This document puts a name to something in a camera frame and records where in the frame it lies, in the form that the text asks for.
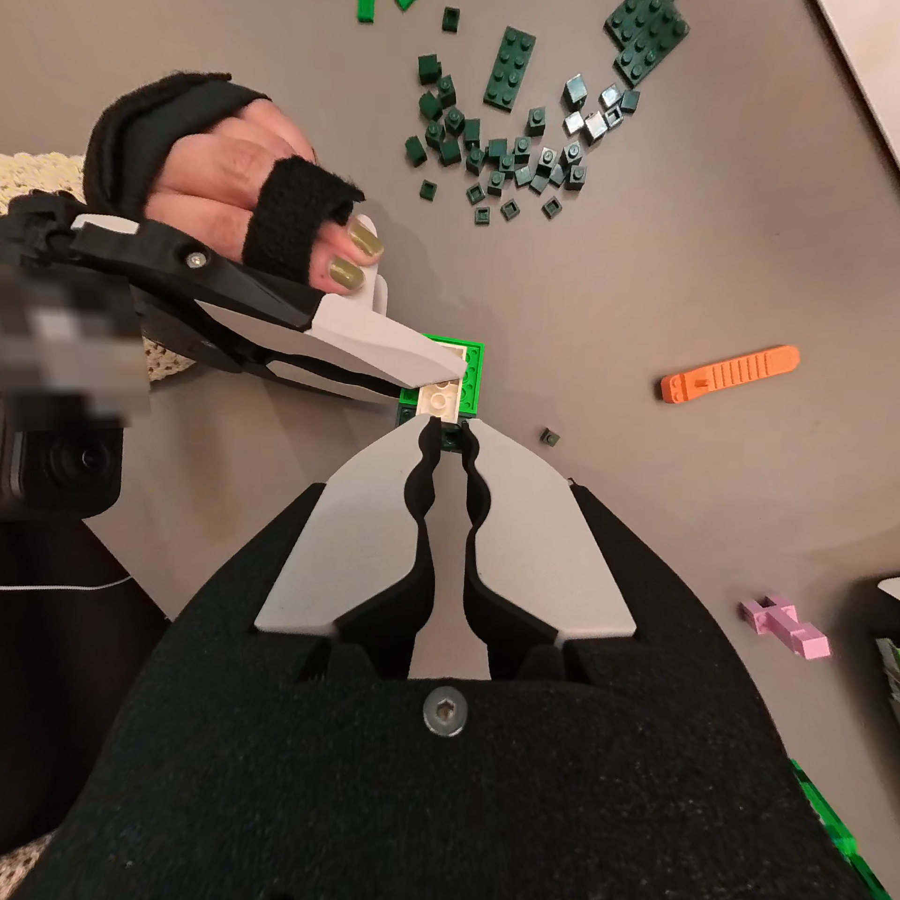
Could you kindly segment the dark green square lego plate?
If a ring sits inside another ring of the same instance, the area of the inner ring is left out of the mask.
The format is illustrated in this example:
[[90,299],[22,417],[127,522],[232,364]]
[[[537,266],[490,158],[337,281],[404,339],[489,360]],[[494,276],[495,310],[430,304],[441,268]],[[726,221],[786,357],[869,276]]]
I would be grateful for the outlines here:
[[690,33],[673,1],[624,1],[605,21],[618,47],[615,68],[636,88]]

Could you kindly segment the orange brick separator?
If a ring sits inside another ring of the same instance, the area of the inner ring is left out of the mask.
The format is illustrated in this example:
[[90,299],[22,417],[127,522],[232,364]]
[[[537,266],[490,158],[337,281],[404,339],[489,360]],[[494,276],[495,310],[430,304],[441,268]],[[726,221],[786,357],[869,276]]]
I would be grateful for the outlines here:
[[800,361],[796,346],[773,346],[753,354],[667,375],[660,380],[661,398],[669,404],[685,403],[725,389],[790,374]]

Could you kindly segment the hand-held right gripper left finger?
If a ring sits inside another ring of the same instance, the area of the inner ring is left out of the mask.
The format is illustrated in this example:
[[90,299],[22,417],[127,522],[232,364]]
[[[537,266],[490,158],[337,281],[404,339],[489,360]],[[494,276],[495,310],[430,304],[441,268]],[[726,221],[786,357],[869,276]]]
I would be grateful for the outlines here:
[[440,421],[416,415],[326,482],[256,616],[264,633],[348,634],[350,616],[431,563]]

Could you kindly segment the green lego creeper model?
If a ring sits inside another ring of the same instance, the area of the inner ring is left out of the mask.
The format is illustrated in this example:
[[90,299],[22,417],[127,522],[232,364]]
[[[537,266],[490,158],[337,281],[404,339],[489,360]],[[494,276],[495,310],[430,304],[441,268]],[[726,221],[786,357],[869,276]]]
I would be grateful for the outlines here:
[[820,824],[825,828],[832,844],[838,849],[841,857],[847,862],[865,887],[868,897],[871,899],[891,899],[890,894],[861,856],[859,844],[854,835],[835,813],[815,783],[805,774],[799,763],[795,759],[791,759],[791,764],[798,784],[815,811]]

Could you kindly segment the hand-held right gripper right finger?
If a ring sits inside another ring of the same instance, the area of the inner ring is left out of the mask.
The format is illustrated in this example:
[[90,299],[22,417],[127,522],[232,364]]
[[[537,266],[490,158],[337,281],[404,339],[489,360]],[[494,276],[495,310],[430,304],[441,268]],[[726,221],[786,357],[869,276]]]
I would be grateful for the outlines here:
[[488,644],[632,637],[636,622],[568,480],[481,420],[465,424],[466,578]]

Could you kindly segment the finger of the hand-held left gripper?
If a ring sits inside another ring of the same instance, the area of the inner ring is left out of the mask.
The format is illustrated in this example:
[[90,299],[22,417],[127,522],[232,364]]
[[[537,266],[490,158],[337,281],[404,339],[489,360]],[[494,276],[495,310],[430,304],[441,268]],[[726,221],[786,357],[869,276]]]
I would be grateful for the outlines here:
[[367,403],[396,404],[402,392],[408,389],[384,376],[348,370],[308,356],[270,359],[264,364],[264,371],[276,381]]
[[402,387],[461,380],[467,368],[446,345],[336,294],[322,297],[302,333]]

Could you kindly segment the pile of dark green bricks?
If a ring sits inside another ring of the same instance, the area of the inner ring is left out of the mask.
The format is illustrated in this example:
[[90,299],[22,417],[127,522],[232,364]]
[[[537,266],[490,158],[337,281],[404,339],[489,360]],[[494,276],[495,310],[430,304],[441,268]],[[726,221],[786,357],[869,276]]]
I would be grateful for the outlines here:
[[404,156],[412,167],[420,167],[433,153],[444,167],[465,164],[474,181],[466,188],[465,196],[473,210],[473,221],[479,227],[490,222],[489,197],[501,198],[509,185],[527,188],[542,194],[547,186],[578,192],[586,183],[587,167],[584,151],[617,128],[625,117],[636,112],[640,91],[636,84],[659,62],[653,52],[646,53],[638,65],[623,67],[622,73],[629,87],[612,84],[599,97],[600,108],[588,115],[583,113],[586,85],[580,76],[570,79],[563,99],[570,108],[563,129],[570,141],[560,150],[541,146],[533,156],[535,138],[546,133],[546,108],[529,110],[525,132],[514,140],[491,139],[480,141],[480,120],[464,114],[456,104],[456,87],[452,76],[443,72],[436,54],[418,58],[418,77],[427,91],[420,96],[420,116],[425,127],[421,135],[414,134],[404,141]]

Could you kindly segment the person's left forearm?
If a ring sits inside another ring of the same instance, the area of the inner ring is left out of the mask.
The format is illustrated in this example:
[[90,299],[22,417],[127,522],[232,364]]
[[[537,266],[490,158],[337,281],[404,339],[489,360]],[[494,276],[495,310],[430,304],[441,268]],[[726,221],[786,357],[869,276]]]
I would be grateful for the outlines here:
[[[6,215],[10,202],[33,192],[67,193],[84,204],[84,156],[66,156],[59,152],[38,155],[16,153],[1,155],[1,214]],[[195,361],[176,354],[162,344],[143,338],[150,381],[162,381],[179,375],[195,365]]]

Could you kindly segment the pink lego pig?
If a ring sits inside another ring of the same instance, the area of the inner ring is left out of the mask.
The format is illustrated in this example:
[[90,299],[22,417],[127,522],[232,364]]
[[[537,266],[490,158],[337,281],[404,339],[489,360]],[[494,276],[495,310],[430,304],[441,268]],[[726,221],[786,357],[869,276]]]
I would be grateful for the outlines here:
[[743,601],[739,611],[758,636],[774,636],[804,660],[826,659],[832,655],[828,637],[813,624],[802,621],[795,604],[781,597]]

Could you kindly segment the green white lego assembly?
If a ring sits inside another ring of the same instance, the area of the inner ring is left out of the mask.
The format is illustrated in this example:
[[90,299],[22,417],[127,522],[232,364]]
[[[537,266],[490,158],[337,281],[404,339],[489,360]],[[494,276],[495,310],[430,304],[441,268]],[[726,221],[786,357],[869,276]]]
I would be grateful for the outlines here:
[[463,423],[476,417],[480,399],[480,381],[485,345],[481,342],[425,334],[436,343],[447,346],[466,361],[462,379],[438,382],[402,392],[397,407],[395,426],[399,427],[419,414],[429,414],[444,423]]

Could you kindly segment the person's left hand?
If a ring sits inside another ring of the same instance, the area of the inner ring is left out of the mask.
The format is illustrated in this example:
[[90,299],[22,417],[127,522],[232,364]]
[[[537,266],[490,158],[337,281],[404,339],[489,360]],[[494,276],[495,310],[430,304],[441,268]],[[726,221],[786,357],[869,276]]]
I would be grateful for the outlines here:
[[[174,142],[145,203],[148,219],[183,231],[219,255],[243,262],[261,191],[283,159],[320,161],[307,137],[273,102],[256,99],[203,133]],[[325,221],[312,242],[308,282],[347,295],[378,263],[383,243],[366,218]]]

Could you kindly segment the white flat pad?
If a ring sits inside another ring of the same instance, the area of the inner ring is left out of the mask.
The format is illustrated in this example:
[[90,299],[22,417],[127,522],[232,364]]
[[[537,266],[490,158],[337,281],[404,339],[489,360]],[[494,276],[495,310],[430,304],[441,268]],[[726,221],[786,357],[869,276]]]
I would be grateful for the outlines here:
[[819,1],[894,162],[899,162],[899,3]]

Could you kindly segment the person's dark top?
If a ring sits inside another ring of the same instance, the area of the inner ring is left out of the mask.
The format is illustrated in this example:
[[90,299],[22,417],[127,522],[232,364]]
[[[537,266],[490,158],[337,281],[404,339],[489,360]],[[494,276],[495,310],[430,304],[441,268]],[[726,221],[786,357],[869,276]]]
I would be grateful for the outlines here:
[[168,620],[83,522],[1,526],[1,848],[55,830]]

